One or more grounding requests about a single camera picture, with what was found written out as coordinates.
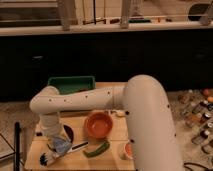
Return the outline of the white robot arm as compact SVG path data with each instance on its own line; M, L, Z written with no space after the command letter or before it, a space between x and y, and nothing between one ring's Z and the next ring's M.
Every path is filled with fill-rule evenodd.
M149 75L132 77L122 86L60 95L43 88L30 101L37 114L69 110L119 109L126 114L134 166L138 171L184 171L166 92Z

